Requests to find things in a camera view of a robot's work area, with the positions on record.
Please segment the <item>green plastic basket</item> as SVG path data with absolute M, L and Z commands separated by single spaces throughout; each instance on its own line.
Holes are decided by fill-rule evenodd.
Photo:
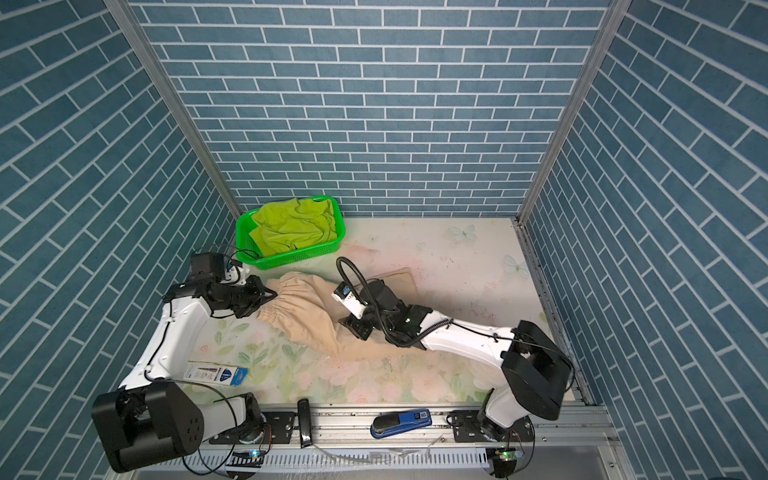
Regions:
M 265 257 L 255 242 L 249 236 L 249 232 L 256 228 L 256 225 L 251 219 L 251 215 L 256 213 L 260 208 L 263 207 L 262 206 L 256 210 L 252 210 L 241 215 L 236 222 L 235 241 L 237 259 L 260 270 L 268 270 L 338 251 L 341 246 L 341 242 L 346 235 L 346 227 L 338 202 L 335 199 L 327 196 L 318 196 L 310 199 L 316 201 L 328 199 L 332 202 L 335 210 L 334 215 L 338 234 L 338 238 L 336 240 L 301 250 L 294 250 L 271 257 Z

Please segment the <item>beige drawstring shorts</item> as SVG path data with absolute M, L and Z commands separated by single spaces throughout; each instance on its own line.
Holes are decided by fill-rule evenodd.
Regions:
M 282 331 L 292 342 L 348 361 L 423 352 L 417 347 L 398 348 L 381 333 L 372 334 L 366 341 L 357 339 L 340 324 L 349 312 L 332 298 L 336 285 L 320 276 L 288 272 L 268 280 L 267 287 L 276 291 L 277 297 L 260 307 L 254 318 Z

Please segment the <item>lime green shorts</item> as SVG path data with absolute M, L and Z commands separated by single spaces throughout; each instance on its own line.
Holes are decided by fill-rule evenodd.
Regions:
M 313 247 L 338 238 L 334 212 L 328 199 L 270 203 L 251 215 L 249 236 L 265 257 Z

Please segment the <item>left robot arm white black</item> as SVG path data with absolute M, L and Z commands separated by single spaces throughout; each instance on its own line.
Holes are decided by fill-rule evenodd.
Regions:
M 234 367 L 215 368 L 217 379 L 190 367 L 198 335 L 208 321 L 247 317 L 277 294 L 221 253 L 196 254 L 190 262 L 187 279 L 164 294 L 161 320 L 135 367 L 93 403 L 93 424 L 117 473 L 187 457 L 208 440 L 235 447 L 272 434 L 253 394 L 220 395 L 200 405 L 182 387 L 214 390 L 234 379 Z

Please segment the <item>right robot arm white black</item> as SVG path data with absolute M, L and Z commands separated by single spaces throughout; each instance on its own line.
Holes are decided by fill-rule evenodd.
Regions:
M 342 325 L 360 340 L 377 330 L 398 348 L 447 352 L 500 371 L 507 385 L 488 394 L 482 422 L 508 429 L 529 415 L 559 418 L 573 364 L 536 324 L 522 320 L 502 328 L 456 320 L 426 306 L 405 304 L 380 279 L 359 289 L 342 282 L 332 297 L 349 312 Z

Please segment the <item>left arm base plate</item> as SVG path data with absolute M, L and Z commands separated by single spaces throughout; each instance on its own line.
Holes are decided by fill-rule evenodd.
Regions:
M 293 411 L 267 411 L 255 423 L 248 420 L 238 427 L 215 434 L 208 442 L 213 445 L 289 444 L 296 416 Z

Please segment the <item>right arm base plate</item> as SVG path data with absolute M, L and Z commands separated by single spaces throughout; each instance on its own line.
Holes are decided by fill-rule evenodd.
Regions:
M 446 416 L 456 443 L 486 442 L 532 442 L 535 439 L 534 425 L 526 416 L 502 428 L 483 417 L 478 410 L 454 410 Z

